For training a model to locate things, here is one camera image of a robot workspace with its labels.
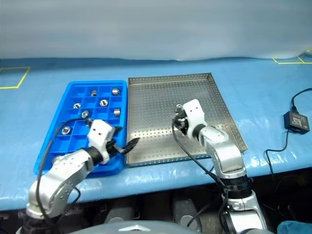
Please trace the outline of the black power adapter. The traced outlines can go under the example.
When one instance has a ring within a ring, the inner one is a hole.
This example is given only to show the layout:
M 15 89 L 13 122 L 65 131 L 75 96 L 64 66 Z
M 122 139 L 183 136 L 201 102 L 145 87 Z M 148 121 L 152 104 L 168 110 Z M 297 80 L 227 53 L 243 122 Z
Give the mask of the black power adapter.
M 287 130 L 299 134 L 305 134 L 310 131 L 308 118 L 297 112 L 288 111 L 283 115 L 284 127 Z

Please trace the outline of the grey rounded shape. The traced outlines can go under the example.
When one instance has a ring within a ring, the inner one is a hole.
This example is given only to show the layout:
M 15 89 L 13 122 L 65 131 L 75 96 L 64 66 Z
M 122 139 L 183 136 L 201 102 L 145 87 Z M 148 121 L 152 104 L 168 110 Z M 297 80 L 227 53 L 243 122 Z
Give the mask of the grey rounded shape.
M 136 201 L 131 197 L 118 198 L 114 201 L 104 223 L 134 220 Z
M 173 201 L 173 220 L 174 223 L 190 229 L 200 229 L 199 218 L 194 219 L 190 225 L 188 223 L 195 217 L 197 210 L 192 200 L 184 197 L 175 198 Z

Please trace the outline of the perforated metal tray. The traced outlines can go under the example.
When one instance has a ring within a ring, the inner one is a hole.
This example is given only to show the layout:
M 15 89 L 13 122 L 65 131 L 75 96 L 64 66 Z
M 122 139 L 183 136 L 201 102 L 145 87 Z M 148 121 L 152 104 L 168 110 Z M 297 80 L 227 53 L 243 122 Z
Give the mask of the perforated metal tray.
M 239 148 L 247 150 L 211 73 L 136 77 L 128 79 L 128 140 L 139 138 L 127 154 L 129 166 L 185 161 L 190 158 L 175 142 L 171 123 L 178 104 L 198 99 L 205 121 L 226 132 Z

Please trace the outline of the grey robot torso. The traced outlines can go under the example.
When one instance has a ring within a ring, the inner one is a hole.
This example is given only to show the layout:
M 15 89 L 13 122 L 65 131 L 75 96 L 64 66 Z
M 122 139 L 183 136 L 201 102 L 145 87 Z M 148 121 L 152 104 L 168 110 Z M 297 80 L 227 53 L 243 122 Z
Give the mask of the grey robot torso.
M 96 225 L 79 230 L 76 234 L 178 234 L 181 228 L 164 221 L 123 221 Z

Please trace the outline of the blue cloth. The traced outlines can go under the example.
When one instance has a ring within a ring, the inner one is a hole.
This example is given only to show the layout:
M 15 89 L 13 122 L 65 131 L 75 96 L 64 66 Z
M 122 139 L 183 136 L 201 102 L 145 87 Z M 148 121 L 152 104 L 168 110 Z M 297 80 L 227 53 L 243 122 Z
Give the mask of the blue cloth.
M 283 221 L 277 227 L 277 234 L 312 234 L 312 223 Z

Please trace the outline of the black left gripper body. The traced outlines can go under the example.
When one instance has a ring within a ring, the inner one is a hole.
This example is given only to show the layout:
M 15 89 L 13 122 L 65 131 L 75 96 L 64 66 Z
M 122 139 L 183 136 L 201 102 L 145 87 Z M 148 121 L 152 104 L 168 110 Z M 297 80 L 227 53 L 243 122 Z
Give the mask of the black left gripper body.
M 106 151 L 109 156 L 114 156 L 117 153 L 122 153 L 122 148 L 116 145 L 116 140 L 113 138 L 106 143 Z

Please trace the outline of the blue compartment tray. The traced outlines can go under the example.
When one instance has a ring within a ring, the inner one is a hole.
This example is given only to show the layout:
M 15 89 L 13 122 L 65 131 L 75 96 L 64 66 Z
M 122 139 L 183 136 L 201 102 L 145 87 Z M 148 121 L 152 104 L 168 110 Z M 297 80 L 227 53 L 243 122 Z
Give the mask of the blue compartment tray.
M 118 88 L 120 95 L 112 95 L 112 89 Z M 97 95 L 91 97 L 91 91 L 97 90 Z M 99 101 L 106 99 L 109 101 L 108 106 L 100 107 Z M 51 139 L 54 143 L 48 152 L 43 173 L 48 172 L 58 156 L 73 153 L 81 148 L 87 148 L 89 141 L 87 134 L 90 128 L 86 122 L 80 120 L 81 113 L 89 111 L 88 118 L 102 119 L 110 125 L 122 127 L 122 130 L 114 135 L 116 144 L 124 147 L 127 140 L 127 83 L 122 80 L 100 80 L 100 81 L 73 81 L 70 82 L 60 100 L 52 123 L 46 134 L 41 151 L 34 165 L 34 173 L 39 172 L 39 165 L 45 149 Z M 74 109 L 75 103 L 81 103 L 79 109 Z M 114 116 L 114 109 L 120 109 L 121 115 Z M 70 126 L 71 132 L 68 135 L 62 135 L 63 127 Z

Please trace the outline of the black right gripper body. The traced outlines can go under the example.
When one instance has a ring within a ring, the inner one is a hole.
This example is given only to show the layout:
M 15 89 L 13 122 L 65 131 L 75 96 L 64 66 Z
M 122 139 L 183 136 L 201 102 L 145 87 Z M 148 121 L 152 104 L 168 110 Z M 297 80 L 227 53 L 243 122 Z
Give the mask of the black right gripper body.
M 179 125 L 174 125 L 179 131 L 181 131 L 184 135 L 187 134 L 188 128 L 189 128 L 189 123 L 188 123 L 188 118 L 185 113 L 185 116 L 177 116 L 179 120 Z

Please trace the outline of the blue table cover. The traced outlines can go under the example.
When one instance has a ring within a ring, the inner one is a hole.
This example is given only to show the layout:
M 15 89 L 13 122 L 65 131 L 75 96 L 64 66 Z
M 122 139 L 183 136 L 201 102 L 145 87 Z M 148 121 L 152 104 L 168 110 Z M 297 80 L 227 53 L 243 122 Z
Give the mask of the blue table cover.
M 0 211 L 25 208 L 35 180 L 33 167 L 69 82 L 212 73 L 248 150 L 249 176 L 268 174 L 265 150 L 276 173 L 312 167 L 312 131 L 285 139 L 283 115 L 296 98 L 312 125 L 312 64 L 271 59 L 201 61 L 39 58 L 0 60 Z

